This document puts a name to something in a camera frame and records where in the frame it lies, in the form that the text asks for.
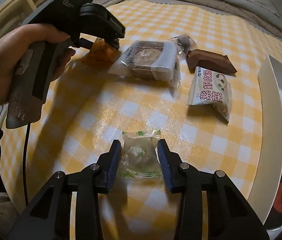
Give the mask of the person's left hand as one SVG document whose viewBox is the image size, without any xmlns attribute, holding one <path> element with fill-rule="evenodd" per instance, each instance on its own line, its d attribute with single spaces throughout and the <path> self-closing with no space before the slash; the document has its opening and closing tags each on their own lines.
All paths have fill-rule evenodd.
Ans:
<svg viewBox="0 0 282 240">
<path fill-rule="evenodd" d="M 23 25 L 0 38 L 0 105 L 7 102 L 15 66 L 32 43 L 61 43 L 69 38 L 49 24 Z"/>
</svg>

